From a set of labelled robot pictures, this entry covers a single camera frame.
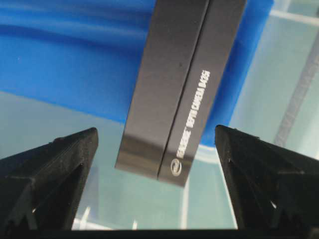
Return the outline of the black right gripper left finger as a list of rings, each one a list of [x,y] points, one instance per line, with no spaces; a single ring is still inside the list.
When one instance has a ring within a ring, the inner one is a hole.
[[[0,161],[0,229],[70,230],[99,144],[95,127]]]

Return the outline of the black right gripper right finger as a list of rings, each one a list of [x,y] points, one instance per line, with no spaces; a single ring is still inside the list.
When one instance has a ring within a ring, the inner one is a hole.
[[[238,228],[318,227],[318,160],[224,125],[215,146]]]

